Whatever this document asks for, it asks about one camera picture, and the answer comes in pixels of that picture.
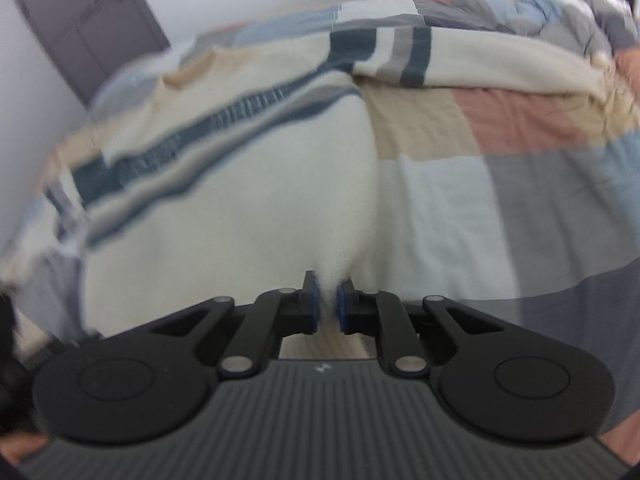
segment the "patchwork blanket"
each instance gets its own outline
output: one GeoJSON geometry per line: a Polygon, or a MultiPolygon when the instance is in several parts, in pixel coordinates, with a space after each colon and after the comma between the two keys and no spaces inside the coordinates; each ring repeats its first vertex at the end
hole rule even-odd
{"type": "Polygon", "coordinates": [[[599,357],[609,430],[640,408],[640,49],[600,4],[351,2],[206,34],[59,150],[2,282],[63,335],[307,269],[443,294],[599,357]]]}

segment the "bed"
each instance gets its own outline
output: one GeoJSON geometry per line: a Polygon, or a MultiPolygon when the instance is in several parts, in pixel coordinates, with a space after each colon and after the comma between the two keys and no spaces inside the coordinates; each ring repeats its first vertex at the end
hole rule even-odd
{"type": "MultiPolygon", "coordinates": [[[[52,154],[0,278],[41,330],[121,332],[313,269],[442,294],[603,361],[640,460],[640,47],[609,0],[372,0],[123,70],[52,154]]],[[[284,354],[365,356],[319,337],[284,354]]]]}

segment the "silver screw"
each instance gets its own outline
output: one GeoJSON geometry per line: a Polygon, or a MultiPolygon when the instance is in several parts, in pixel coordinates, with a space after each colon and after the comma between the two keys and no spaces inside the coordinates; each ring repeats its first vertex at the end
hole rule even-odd
{"type": "Polygon", "coordinates": [[[254,362],[251,361],[246,356],[243,355],[231,355],[229,357],[225,357],[222,359],[220,366],[225,372],[231,373],[242,373],[245,372],[254,365],[254,362]]]}
{"type": "Polygon", "coordinates": [[[427,367],[427,361],[417,355],[404,355],[396,359],[396,368],[401,372],[416,373],[427,367]]]}

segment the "ribbed gray surface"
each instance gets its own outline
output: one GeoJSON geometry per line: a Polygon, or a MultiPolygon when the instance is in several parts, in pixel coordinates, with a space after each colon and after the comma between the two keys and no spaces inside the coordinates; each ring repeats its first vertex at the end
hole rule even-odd
{"type": "Polygon", "coordinates": [[[444,413],[426,384],[377,361],[273,362],[224,383],[180,430],[93,449],[57,440],[32,480],[618,480],[626,466],[596,440],[525,450],[483,440],[444,413]]]}

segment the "gray door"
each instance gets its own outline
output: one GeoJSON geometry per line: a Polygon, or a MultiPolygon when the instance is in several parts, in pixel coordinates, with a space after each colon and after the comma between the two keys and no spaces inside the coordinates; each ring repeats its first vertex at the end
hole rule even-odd
{"type": "Polygon", "coordinates": [[[88,103],[121,65],[168,41],[144,0],[18,0],[62,75],[88,103]]]}

